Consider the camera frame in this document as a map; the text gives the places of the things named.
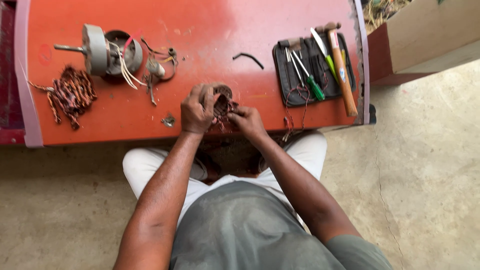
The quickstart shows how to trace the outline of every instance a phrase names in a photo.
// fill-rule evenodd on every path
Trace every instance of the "hammer head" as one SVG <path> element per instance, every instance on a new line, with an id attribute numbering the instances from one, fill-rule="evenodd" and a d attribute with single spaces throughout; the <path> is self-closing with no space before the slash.
<path id="1" fill-rule="evenodd" d="M 340 27 L 342 27 L 342 24 L 341 24 L 341 23 L 329 22 L 329 23 L 327 23 L 325 26 L 317 26 L 317 27 L 315 27 L 315 31 L 316 31 L 317 33 L 324 33 L 324 32 L 328 32 L 328 31 L 330 31 L 330 30 L 340 29 Z"/>

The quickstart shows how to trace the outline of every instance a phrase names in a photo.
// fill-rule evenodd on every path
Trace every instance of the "dry grass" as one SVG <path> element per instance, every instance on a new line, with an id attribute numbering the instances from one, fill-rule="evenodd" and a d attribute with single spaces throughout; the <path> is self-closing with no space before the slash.
<path id="1" fill-rule="evenodd" d="M 388 18 L 397 13 L 397 11 L 410 4 L 411 1 L 412 0 L 380 0 L 380 3 L 374 4 L 373 0 L 370 0 L 368 5 L 363 8 L 367 34 L 373 32 L 381 24 L 386 22 Z"/>

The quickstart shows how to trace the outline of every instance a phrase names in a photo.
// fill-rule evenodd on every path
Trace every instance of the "black tool roll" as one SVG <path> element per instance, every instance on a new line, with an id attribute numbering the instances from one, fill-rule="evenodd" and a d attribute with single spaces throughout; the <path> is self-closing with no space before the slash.
<path id="1" fill-rule="evenodd" d="M 324 42 L 328 53 L 332 57 L 332 48 L 330 46 L 330 41 L 326 34 L 319 34 L 320 38 Z M 355 76 L 353 75 L 353 69 L 350 62 L 350 57 L 348 56 L 348 50 L 345 42 L 345 38 L 341 33 L 338 33 L 338 42 L 340 49 L 345 50 L 345 60 L 347 68 L 347 75 L 350 80 L 350 86 L 352 88 L 352 92 L 355 91 L 356 84 L 355 84 Z M 340 86 L 336 82 L 333 74 L 330 72 L 327 62 L 325 61 L 325 57 L 320 51 L 315 39 L 311 38 L 300 38 L 300 42 L 297 42 L 294 46 L 291 46 L 288 40 L 281 40 L 279 41 L 273 48 L 273 56 L 275 59 L 275 66 L 276 66 L 276 73 L 278 74 L 278 78 L 280 80 L 280 85 L 282 87 L 282 98 L 283 102 L 287 106 L 300 106 L 305 105 L 305 99 L 307 98 L 306 91 L 300 91 L 303 98 L 298 95 L 297 91 L 294 91 L 288 97 L 287 103 L 287 95 L 291 91 L 291 89 L 296 88 L 297 85 L 300 84 L 300 80 L 297 77 L 297 73 L 291 61 L 297 61 L 294 57 L 291 57 L 290 62 L 287 61 L 287 56 L 285 52 L 285 48 L 289 48 L 290 51 L 295 51 L 298 57 L 302 57 L 301 61 L 305 68 L 307 69 L 309 74 L 312 74 L 315 81 L 318 83 L 320 88 L 323 90 L 325 94 L 325 99 L 333 99 L 342 96 L 342 92 L 340 91 Z M 300 64 L 295 62 L 297 68 L 299 70 L 300 76 L 302 76 L 302 80 L 305 86 L 310 90 L 310 86 L 307 84 L 307 76 L 303 72 Z M 324 78 L 324 73 L 328 80 L 326 83 Z M 318 102 L 318 99 L 315 97 L 315 94 L 310 90 L 310 98 L 308 103 Z"/>

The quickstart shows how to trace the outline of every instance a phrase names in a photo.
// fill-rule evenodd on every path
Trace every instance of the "concrete floor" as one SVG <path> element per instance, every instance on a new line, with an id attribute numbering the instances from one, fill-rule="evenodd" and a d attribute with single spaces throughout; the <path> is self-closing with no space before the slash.
<path id="1" fill-rule="evenodd" d="M 480 268 L 478 74 L 372 89 L 375 126 L 325 134 L 322 183 L 395 269 Z M 1 148 L 0 269 L 111 268 L 136 202 L 127 148 Z"/>

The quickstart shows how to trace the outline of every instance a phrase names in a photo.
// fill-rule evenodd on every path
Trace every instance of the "man's right arm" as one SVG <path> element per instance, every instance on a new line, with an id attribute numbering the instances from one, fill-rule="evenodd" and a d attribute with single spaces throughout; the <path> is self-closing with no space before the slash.
<path id="1" fill-rule="evenodd" d="M 240 107 L 228 118 L 261 152 L 288 201 L 315 237 L 326 244 L 337 235 L 360 236 L 327 189 L 268 136 L 257 109 Z"/>

